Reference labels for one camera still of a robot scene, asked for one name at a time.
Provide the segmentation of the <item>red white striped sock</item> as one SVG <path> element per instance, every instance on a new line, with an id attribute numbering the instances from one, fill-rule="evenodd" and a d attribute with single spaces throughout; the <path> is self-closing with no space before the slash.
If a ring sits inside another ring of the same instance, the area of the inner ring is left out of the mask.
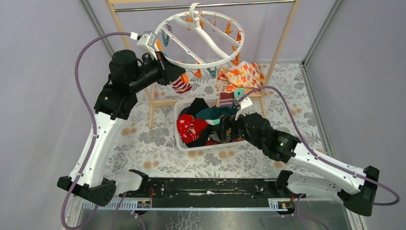
<path id="1" fill-rule="evenodd" d="M 178 79 L 176 79 L 171 86 L 172 89 L 178 94 L 186 93 L 192 89 L 186 73 L 182 74 Z"/>

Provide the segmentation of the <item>white round clip hanger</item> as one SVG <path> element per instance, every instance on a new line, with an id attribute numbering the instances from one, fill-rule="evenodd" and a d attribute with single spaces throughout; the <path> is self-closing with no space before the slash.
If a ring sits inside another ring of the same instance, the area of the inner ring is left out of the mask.
<path id="1" fill-rule="evenodd" d="M 233 18 L 222 13 L 197 10 L 197 8 L 201 6 L 202 5 L 198 2 L 192 3 L 189 6 L 188 11 L 174 14 L 162 21 L 156 27 L 154 34 L 162 33 L 166 35 L 170 40 L 174 41 L 182 51 L 184 51 L 194 60 L 193 63 L 182 63 L 166 57 L 170 63 L 187 69 L 213 68 L 231 62 L 232 60 L 236 60 L 242 51 L 243 45 L 245 44 L 245 33 L 242 26 Z M 214 18 L 225 20 L 227 22 L 226 29 L 221 30 L 214 23 L 206 19 L 205 16 L 213 16 Z M 170 22 L 175 22 L 179 26 L 185 28 L 187 31 L 193 32 L 203 42 L 203 45 L 207 45 L 208 50 L 218 55 L 220 59 L 209 61 L 199 57 L 190 47 L 188 47 L 184 42 L 177 38 L 171 30 L 168 29 L 167 24 Z M 214 39 L 208 34 L 206 29 L 209 29 L 214 34 L 219 35 L 228 41 L 232 46 L 232 52 L 227 53 L 221 47 L 219 47 Z"/>

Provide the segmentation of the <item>red bear christmas sock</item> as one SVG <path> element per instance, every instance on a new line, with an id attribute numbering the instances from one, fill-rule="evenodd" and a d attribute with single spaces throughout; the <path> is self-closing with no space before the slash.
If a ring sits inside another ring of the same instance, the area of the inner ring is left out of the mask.
<path id="1" fill-rule="evenodd" d="M 183 114 L 176 122 L 177 131 L 181 140 L 189 144 L 200 137 L 200 134 L 208 127 L 208 123 L 192 115 Z"/>

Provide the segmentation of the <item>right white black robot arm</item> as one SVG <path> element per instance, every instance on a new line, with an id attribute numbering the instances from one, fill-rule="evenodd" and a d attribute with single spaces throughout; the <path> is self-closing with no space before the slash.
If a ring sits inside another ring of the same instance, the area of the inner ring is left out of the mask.
<path id="1" fill-rule="evenodd" d="M 377 168 L 352 166 L 308 148 L 298 137 L 273 129 L 258 113 L 221 118 L 220 130 L 230 130 L 231 138 L 244 139 L 274 161 L 318 175 L 315 178 L 281 171 L 274 185 L 278 196 L 321 196 L 335 200 L 361 216 L 372 215 L 380 175 Z"/>

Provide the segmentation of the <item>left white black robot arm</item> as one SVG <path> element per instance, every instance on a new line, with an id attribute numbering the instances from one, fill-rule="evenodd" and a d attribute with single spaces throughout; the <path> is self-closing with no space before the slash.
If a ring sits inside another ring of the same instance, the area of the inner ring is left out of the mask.
<path id="1" fill-rule="evenodd" d="M 116 135 L 137 103 L 136 94 L 157 83 L 169 85 L 186 72 L 169 62 L 161 51 L 156 58 L 145 53 L 137 58 L 131 50 L 113 54 L 110 73 L 95 106 L 91 109 L 92 130 L 74 169 L 58 179 L 63 190 L 93 202 L 101 207 L 114 196 L 131 191 L 142 197 L 148 192 L 148 176 L 137 170 L 119 175 L 105 175 L 104 167 Z"/>

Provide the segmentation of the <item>dark green sock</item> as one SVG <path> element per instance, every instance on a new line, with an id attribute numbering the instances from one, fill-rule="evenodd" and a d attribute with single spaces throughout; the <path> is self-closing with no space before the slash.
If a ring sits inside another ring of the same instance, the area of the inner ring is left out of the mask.
<path id="1" fill-rule="evenodd" d="M 205 108 L 199 111 L 195 118 L 204 120 L 207 124 L 215 126 L 220 123 L 220 118 L 232 116 L 237 113 L 237 109 L 228 106 Z"/>

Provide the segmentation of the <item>purple striped sock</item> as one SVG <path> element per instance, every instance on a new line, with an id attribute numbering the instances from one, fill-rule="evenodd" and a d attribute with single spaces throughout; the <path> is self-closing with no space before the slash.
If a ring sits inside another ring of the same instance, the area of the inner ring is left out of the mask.
<path id="1" fill-rule="evenodd" d="M 234 101 L 234 93 L 233 92 L 221 92 L 219 98 L 219 106 L 220 107 L 233 107 Z"/>

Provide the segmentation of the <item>wooden clothes rack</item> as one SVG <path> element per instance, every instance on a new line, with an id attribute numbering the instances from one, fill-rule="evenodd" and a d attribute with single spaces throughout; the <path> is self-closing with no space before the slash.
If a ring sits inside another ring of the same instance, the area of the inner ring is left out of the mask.
<path id="1" fill-rule="evenodd" d="M 114 5 L 116 5 L 116 4 L 132 4 L 132 3 L 135 4 L 135 3 L 142 3 L 142 2 L 148 2 L 148 1 L 147 0 L 105 0 L 105 2 L 106 2 L 106 5 L 107 5 L 107 7 L 109 9 L 109 12 L 111 14 L 111 17 L 112 17 L 112 19 L 113 19 L 113 21 L 115 23 L 115 26 L 116 26 L 117 30 L 119 32 L 124 32 L 124 27 L 123 27 L 123 24 L 122 24 L 119 16 L 118 16 L 118 12 L 114 12 L 114 10 L 116 9 Z M 272 76 L 272 73 L 274 71 L 275 65 L 276 65 L 277 60 L 278 60 L 278 58 L 280 56 L 280 53 L 282 51 L 285 39 L 286 39 L 286 37 L 288 35 L 289 29 L 291 27 L 291 23 L 292 23 L 292 21 L 294 19 L 294 16 L 296 14 L 296 11 L 298 9 L 298 6 L 299 6 L 300 2 L 301 2 L 300 0 L 297 0 L 296 3 L 292 3 L 292 5 L 290 7 L 287 19 L 285 21 L 285 25 L 283 27 L 283 30 L 282 30 L 282 33 L 281 33 L 281 36 L 280 36 L 280 39 L 278 41 L 277 47 L 276 47 L 275 52 L 274 52 L 273 57 L 272 57 L 268 73 L 267 73 L 267 75 L 265 77 L 265 82 L 264 82 L 265 85 L 268 85 L 268 83 L 269 83 L 269 81 L 271 79 L 271 76 Z M 233 63 L 233 65 L 237 66 L 237 61 L 238 60 L 239 60 L 238 58 L 236 60 L 232 60 L 231 63 Z M 202 77 L 201 76 L 202 75 L 201 70 L 202 69 L 196 69 L 195 72 L 192 71 L 191 73 L 194 76 L 196 76 L 198 78 L 201 78 Z M 152 86 L 152 94 L 150 94 L 148 89 L 144 90 L 145 94 L 146 94 L 146 97 L 147 97 L 148 101 L 150 102 L 149 125 L 148 125 L 149 128 L 153 127 L 153 118 L 154 118 L 154 109 L 155 108 L 174 106 L 174 104 L 177 101 L 180 100 L 180 99 L 176 99 L 176 100 L 156 101 L 155 97 L 154 97 L 155 88 L 156 88 L 156 86 L 153 84 L 153 86 Z"/>

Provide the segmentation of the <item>white laundry basket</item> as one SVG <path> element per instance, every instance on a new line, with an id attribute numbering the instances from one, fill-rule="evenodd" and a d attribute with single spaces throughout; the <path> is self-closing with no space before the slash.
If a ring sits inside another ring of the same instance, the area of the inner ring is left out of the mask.
<path id="1" fill-rule="evenodd" d="M 179 132 L 178 132 L 178 129 L 176 126 L 176 121 L 177 121 L 181 111 L 184 108 L 189 107 L 193 101 L 194 101 L 194 98 L 179 100 L 173 106 L 174 137 L 176 140 L 176 146 L 179 150 L 188 152 L 188 151 L 208 150 L 208 149 L 225 148 L 225 147 L 230 147 L 230 146 L 240 146 L 240 145 L 248 144 L 248 142 L 246 140 L 242 140 L 242 141 L 229 142 L 229 143 L 223 143 L 223 144 L 215 144 L 215 145 L 208 145 L 208 146 L 206 145 L 206 146 L 201 146 L 201 147 L 193 147 L 193 148 L 187 147 L 186 144 L 180 138 L 180 135 L 179 135 Z"/>

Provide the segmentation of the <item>black sock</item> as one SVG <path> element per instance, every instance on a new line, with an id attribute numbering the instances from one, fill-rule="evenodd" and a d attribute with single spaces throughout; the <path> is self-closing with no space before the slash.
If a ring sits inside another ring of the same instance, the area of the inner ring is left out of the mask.
<path id="1" fill-rule="evenodd" d="M 187 114 L 191 115 L 193 118 L 196 118 L 197 114 L 201 110 L 206 109 L 208 107 L 209 107 L 208 104 L 203 98 L 195 98 L 190 106 L 187 106 L 180 111 L 178 117 Z"/>

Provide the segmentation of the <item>orange floral cloth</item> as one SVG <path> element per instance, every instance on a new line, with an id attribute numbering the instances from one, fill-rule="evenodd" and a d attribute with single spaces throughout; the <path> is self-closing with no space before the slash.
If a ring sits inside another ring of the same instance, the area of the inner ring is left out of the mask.
<path id="1" fill-rule="evenodd" d="M 265 75 L 259 63 L 241 62 L 238 66 L 220 68 L 217 75 L 216 91 L 231 93 L 243 89 L 244 93 L 264 85 Z"/>

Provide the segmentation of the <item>metal rack rod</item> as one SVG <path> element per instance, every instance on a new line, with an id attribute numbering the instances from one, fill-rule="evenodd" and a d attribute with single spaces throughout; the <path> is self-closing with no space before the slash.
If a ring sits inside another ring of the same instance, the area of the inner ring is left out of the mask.
<path id="1" fill-rule="evenodd" d="M 296 0 L 272 0 L 272 1 L 252 1 L 252 2 L 232 2 L 232 3 L 211 3 L 211 4 L 198 4 L 196 8 L 214 8 L 214 7 L 234 7 L 234 6 L 250 6 L 250 5 L 269 5 L 269 4 L 283 4 L 283 3 L 296 3 Z M 180 10 L 189 9 L 189 5 L 174 5 L 174 6 L 156 6 L 156 7 L 143 7 L 143 8 L 120 8 L 115 9 L 114 12 L 146 12 L 146 11 L 160 11 L 160 10 Z"/>

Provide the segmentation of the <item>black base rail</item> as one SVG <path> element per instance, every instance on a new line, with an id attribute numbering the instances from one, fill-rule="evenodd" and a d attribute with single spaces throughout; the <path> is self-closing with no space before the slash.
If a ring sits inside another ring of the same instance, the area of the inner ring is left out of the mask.
<path id="1" fill-rule="evenodd" d="M 163 209 L 284 209 L 298 196 L 275 179 L 241 178 L 147 178 L 125 195 Z"/>

